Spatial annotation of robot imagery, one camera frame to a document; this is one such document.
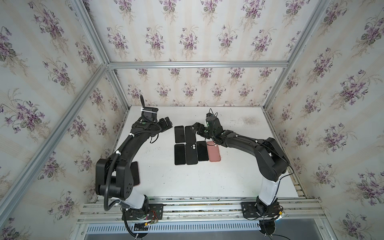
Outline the black phone case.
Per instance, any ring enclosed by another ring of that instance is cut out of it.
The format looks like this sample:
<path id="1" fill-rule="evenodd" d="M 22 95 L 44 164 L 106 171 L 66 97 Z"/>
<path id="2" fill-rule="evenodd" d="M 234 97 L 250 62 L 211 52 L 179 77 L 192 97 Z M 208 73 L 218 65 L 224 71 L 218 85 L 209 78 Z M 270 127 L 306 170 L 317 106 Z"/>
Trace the black phone case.
<path id="1" fill-rule="evenodd" d="M 196 133 L 193 126 L 185 126 L 185 143 L 186 144 L 195 144 L 196 143 Z"/>
<path id="2" fill-rule="evenodd" d="M 185 153 L 187 165 L 196 165 L 198 163 L 198 152 L 195 144 L 186 144 Z"/>

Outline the black phone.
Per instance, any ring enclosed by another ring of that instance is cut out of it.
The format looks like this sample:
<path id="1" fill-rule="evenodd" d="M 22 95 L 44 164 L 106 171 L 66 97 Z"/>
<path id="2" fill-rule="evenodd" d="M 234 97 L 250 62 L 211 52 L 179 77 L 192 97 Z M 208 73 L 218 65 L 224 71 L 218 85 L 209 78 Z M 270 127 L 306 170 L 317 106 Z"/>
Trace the black phone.
<path id="1" fill-rule="evenodd" d="M 175 131 L 175 143 L 176 144 L 185 143 L 186 139 L 185 139 L 184 126 L 175 126 L 174 131 Z"/>

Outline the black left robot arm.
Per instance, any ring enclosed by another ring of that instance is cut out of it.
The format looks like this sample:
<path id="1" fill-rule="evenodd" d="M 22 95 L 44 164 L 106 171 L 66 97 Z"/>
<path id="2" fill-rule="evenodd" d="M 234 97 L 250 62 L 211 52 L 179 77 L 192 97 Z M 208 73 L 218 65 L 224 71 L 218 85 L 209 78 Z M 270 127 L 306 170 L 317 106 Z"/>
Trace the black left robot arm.
<path id="1" fill-rule="evenodd" d="M 122 211 L 133 211 L 142 219 L 150 212 L 148 197 L 135 190 L 131 165 L 141 146 L 150 138 L 158 137 L 173 127 L 168 117 L 157 119 L 159 109 L 148 107 L 140 95 L 141 116 L 133 123 L 123 143 L 106 159 L 96 163 L 95 193 L 104 197 L 103 207 L 109 211 L 115 205 Z"/>

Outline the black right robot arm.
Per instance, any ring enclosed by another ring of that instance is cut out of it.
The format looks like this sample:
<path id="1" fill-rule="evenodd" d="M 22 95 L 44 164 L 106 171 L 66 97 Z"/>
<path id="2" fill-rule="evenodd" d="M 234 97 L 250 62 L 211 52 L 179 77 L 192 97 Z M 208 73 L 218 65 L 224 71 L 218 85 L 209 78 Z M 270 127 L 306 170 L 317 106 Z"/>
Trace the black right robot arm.
<path id="1" fill-rule="evenodd" d="M 255 203 L 256 219 L 271 217 L 277 220 L 284 208 L 280 205 L 277 193 L 281 180 L 288 169 L 293 169 L 288 157 L 274 138 L 255 139 L 225 130 L 217 114 L 210 110 L 205 123 L 195 123 L 190 129 L 197 135 L 210 139 L 215 145 L 237 149 L 256 158 L 261 173 L 262 187 Z"/>

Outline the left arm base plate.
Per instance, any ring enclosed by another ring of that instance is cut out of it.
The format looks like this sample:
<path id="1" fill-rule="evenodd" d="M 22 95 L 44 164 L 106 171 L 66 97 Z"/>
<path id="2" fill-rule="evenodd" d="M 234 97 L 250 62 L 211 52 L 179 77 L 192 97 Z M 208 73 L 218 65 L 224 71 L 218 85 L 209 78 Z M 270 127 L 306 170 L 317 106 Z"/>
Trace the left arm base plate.
<path id="1" fill-rule="evenodd" d="M 127 221 L 150 221 L 161 220 L 164 213 L 164 204 L 149 204 L 142 209 L 126 209 L 123 212 L 122 219 Z"/>

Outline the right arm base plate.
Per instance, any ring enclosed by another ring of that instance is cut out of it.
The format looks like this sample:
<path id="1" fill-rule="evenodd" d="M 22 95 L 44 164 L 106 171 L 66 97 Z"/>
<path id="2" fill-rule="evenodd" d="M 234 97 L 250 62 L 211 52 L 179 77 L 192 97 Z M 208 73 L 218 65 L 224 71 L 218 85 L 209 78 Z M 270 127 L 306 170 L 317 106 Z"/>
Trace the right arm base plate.
<path id="1" fill-rule="evenodd" d="M 283 207 L 278 201 L 266 205 L 261 201 L 241 202 L 243 217 L 247 219 L 277 218 L 283 212 Z"/>

